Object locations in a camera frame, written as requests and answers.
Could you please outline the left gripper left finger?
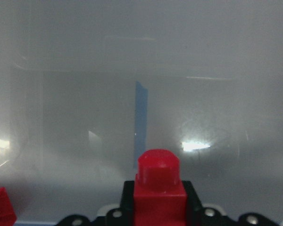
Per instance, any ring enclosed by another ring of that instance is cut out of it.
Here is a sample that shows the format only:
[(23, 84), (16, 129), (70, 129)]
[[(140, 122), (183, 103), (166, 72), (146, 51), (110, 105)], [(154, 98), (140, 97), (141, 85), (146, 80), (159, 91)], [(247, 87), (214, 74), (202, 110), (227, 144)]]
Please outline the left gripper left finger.
[(120, 201), (120, 209), (129, 218), (134, 214), (134, 181), (125, 181)]

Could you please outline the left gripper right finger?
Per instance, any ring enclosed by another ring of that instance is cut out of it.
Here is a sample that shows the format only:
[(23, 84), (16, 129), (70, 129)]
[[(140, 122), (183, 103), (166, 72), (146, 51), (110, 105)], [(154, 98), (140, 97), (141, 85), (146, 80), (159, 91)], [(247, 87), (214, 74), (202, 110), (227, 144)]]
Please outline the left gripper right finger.
[(184, 180), (183, 186), (187, 194), (186, 212), (194, 213), (200, 211), (203, 206), (191, 181)]

